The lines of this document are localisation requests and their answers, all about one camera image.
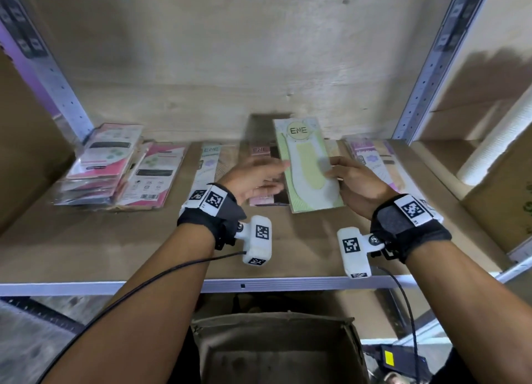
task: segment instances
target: black wrist strap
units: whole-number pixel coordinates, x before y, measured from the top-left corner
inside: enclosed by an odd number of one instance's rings
[[[451,233],[435,219],[437,216],[434,213],[434,209],[427,206],[426,202],[409,194],[400,194],[375,210],[370,232],[405,263],[409,254],[421,244],[451,240]]]
[[[191,223],[207,227],[214,236],[214,248],[220,250],[225,244],[235,245],[238,221],[246,219],[246,214],[226,187],[220,184],[210,185],[217,189],[196,190],[192,193],[183,205],[186,208],[177,219],[177,226]]]

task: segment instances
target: yellow insole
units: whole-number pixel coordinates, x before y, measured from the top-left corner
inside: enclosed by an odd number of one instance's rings
[[[303,177],[313,189],[320,189],[325,185],[325,177],[318,166],[318,156],[312,142],[297,143],[297,153],[303,169]]]

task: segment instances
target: white tube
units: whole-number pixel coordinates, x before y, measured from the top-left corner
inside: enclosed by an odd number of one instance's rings
[[[456,176],[467,185],[477,185],[508,146],[532,123],[532,86],[510,108],[471,154]]]

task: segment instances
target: person's right hand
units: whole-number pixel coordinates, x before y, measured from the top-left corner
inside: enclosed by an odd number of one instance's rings
[[[373,171],[356,160],[336,156],[330,158],[330,162],[332,169],[325,175],[343,179],[340,182],[340,195],[344,203],[366,219],[371,220],[377,207],[398,195]]]

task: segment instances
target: yellow circle logo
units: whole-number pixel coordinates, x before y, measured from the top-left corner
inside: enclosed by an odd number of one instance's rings
[[[312,133],[312,130],[301,121],[292,122],[286,131],[294,139],[307,139]]]

